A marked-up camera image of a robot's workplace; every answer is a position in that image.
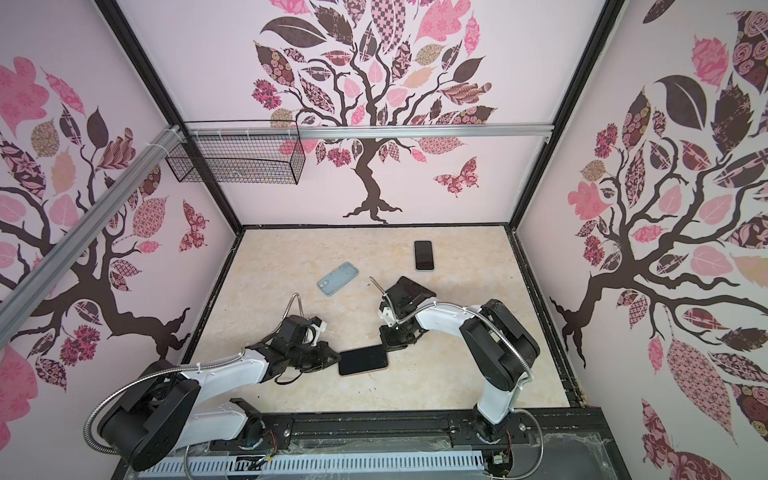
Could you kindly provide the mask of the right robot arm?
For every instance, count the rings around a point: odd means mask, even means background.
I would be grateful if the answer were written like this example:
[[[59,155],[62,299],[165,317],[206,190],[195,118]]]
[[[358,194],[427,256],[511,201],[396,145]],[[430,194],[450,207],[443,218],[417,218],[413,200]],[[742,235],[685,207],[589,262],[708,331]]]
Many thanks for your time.
[[[540,355],[536,340],[497,299],[479,306],[441,301],[435,292],[404,276],[380,293],[378,316],[385,324],[379,334],[386,351],[403,350],[430,331],[464,340],[485,379],[473,409],[474,428],[480,440],[497,442],[523,387],[534,379],[532,367]]]

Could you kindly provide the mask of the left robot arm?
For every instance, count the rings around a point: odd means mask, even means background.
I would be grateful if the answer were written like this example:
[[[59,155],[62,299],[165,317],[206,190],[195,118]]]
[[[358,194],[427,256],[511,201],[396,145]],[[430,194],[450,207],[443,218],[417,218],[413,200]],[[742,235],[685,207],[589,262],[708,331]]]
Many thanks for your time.
[[[158,360],[94,409],[84,425],[86,443],[120,456],[135,471],[178,449],[214,441],[255,450],[274,436],[262,413],[242,398],[220,405],[212,399],[276,380],[288,369],[310,374],[339,363],[340,354],[320,338],[325,327],[318,317],[288,315],[233,357],[180,366]]]

